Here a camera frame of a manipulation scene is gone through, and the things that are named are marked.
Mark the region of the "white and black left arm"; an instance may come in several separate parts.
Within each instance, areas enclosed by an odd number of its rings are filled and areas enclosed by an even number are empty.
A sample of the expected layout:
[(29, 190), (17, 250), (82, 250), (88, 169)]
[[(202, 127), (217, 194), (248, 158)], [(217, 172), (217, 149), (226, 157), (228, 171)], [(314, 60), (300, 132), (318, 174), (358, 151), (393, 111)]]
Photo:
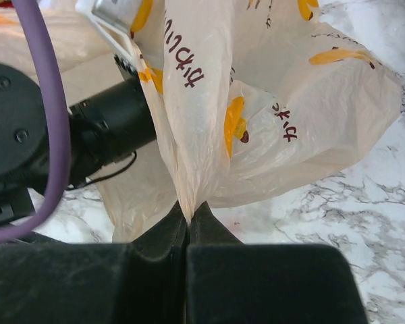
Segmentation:
[[(96, 184), (95, 173), (111, 163), (132, 165), (138, 149), (156, 138), (136, 70), (115, 58), (123, 80), (73, 105), (68, 113), (72, 158), (67, 190)], [(43, 194), (50, 152), (38, 85), (0, 63), (0, 227), (34, 211), (30, 190)]]

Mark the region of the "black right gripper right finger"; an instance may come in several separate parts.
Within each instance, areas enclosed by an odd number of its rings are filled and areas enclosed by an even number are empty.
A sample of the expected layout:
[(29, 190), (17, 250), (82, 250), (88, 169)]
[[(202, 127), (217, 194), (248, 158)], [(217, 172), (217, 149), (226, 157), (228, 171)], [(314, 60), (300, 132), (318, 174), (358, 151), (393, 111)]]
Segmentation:
[(201, 205), (187, 249), (189, 323), (366, 323), (344, 255), (324, 244), (244, 244)]

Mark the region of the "peach banana-print plastic bag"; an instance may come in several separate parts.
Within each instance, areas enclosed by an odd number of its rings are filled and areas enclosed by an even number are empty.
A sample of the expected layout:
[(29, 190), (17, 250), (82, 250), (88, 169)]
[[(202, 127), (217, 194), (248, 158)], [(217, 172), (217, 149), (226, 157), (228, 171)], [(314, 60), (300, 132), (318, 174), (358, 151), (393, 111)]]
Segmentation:
[[(77, 1), (40, 11), (73, 101), (117, 80)], [(317, 1), (142, 1), (130, 27), (158, 140), (99, 184), (113, 240), (179, 203), (238, 207), (363, 159), (398, 118), (395, 73), (331, 25)]]

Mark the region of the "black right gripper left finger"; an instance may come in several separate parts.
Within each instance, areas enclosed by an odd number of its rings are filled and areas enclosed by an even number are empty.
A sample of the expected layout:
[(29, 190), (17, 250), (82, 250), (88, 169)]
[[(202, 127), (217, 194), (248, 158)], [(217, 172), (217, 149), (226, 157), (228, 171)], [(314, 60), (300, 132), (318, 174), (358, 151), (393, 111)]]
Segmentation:
[(0, 244), (0, 323), (183, 323), (179, 205), (133, 242)]

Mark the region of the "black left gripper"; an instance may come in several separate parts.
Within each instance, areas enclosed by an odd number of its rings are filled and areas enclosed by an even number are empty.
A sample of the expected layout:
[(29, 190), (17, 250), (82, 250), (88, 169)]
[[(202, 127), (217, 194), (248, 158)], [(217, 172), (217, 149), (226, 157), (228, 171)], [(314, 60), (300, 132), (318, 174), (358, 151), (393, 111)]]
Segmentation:
[(118, 55), (114, 60), (124, 80), (70, 107), (70, 182), (85, 182), (102, 167), (131, 158), (123, 168), (93, 181), (118, 176), (134, 164), (138, 149), (156, 140), (136, 70)]

